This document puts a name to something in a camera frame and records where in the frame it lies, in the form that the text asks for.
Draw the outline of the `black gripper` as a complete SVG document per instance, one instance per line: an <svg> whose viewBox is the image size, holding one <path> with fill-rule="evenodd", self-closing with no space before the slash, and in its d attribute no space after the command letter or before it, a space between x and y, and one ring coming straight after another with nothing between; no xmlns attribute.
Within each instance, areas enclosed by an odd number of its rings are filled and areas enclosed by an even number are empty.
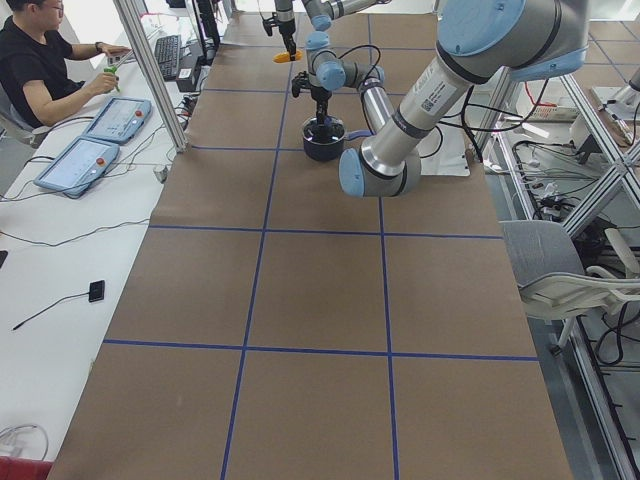
<svg viewBox="0 0 640 480"><path fill-rule="evenodd" d="M288 52L289 57L296 57L296 43L293 39L295 34L295 21L287 20L287 21L278 21L278 29L279 33L283 37L283 44L285 50Z"/></svg>
<svg viewBox="0 0 640 480"><path fill-rule="evenodd" d="M332 92L321 86L310 87L311 97L316 101L315 118L316 123L325 124L327 119L328 101L332 97Z"/></svg>

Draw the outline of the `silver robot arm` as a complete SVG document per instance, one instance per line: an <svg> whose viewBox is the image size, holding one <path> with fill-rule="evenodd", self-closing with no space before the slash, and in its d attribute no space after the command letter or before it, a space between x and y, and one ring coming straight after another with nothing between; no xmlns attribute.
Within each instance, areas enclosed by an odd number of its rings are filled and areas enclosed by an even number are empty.
<svg viewBox="0 0 640 480"><path fill-rule="evenodd" d="M378 4L387 4L387 1L375 0L304 0L304 10L315 31L328 30L332 22L347 15L358 13ZM273 30L280 33L285 51L279 54L274 61L276 63L297 61L301 58L294 36L296 33L296 20L291 0L277 0L274 2L275 11L270 17L262 18L262 26L269 37L273 36Z"/></svg>
<svg viewBox="0 0 640 480"><path fill-rule="evenodd" d="M588 1L449 1L437 25L436 57L393 109L381 80L358 90L374 135L340 158L342 190L354 197L409 192L421 177L418 144L473 85L502 67L516 82L572 73L586 58Z"/></svg>

